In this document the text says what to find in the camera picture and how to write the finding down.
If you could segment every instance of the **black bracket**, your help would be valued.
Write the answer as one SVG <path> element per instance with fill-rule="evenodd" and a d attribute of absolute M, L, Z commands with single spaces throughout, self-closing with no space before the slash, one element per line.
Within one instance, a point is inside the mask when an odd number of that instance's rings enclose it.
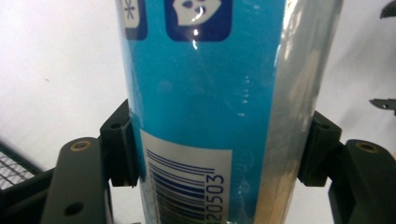
<path fill-rule="evenodd" d="M 396 16 L 396 1 L 388 3 L 381 11 L 380 18 Z"/>
<path fill-rule="evenodd" d="M 396 116 L 396 100 L 394 99 L 374 99 L 371 100 L 370 103 L 380 109 L 385 109 L 385 110 L 393 110 L 395 112 Z"/>
<path fill-rule="evenodd" d="M 339 142 L 341 129 L 316 112 L 298 177 L 329 191 L 336 224 L 396 221 L 396 161 L 381 146 L 361 140 Z"/>
<path fill-rule="evenodd" d="M 0 223 L 112 223 L 108 180 L 134 187 L 138 179 L 127 100 L 100 132 L 64 145 L 53 170 L 0 191 Z"/>

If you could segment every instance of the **white label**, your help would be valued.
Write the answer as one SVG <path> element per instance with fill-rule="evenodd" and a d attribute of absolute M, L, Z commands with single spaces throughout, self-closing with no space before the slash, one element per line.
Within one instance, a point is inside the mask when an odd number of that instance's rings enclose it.
<path fill-rule="evenodd" d="M 121 2 L 125 28 L 136 28 L 140 23 L 139 5 L 137 0 L 121 0 Z"/>
<path fill-rule="evenodd" d="M 182 146 L 142 130 L 140 134 L 146 181 L 160 222 L 225 223 L 233 152 Z"/>

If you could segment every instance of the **white background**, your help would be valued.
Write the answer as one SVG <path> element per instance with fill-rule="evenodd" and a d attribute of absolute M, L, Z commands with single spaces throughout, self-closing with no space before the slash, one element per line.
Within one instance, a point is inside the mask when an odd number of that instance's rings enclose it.
<path fill-rule="evenodd" d="M 390 0 L 346 0 L 317 109 L 342 141 L 395 153 L 396 117 L 372 98 L 396 98 L 396 18 Z M 44 170 L 59 149 L 99 128 L 126 99 L 113 1 L 0 0 L 0 140 Z M 117 223 L 143 222 L 138 189 L 113 189 Z M 287 223 L 332 223 L 327 189 L 297 183 Z"/>

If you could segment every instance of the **blue icon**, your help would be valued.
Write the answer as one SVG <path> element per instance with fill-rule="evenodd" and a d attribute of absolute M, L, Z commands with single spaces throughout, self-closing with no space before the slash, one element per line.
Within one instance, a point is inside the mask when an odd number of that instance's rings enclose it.
<path fill-rule="evenodd" d="M 232 0 L 165 0 L 166 31 L 176 41 L 221 41 L 232 28 Z"/>
<path fill-rule="evenodd" d="M 143 40 L 148 35 L 144 0 L 121 0 L 122 20 L 127 39 Z"/>

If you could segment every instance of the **metal mesh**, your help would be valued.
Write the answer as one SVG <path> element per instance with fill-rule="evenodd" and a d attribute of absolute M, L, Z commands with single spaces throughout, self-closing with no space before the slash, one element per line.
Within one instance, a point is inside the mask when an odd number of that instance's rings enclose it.
<path fill-rule="evenodd" d="M 0 144 L 0 190 L 17 185 L 41 173 L 30 162 Z"/>

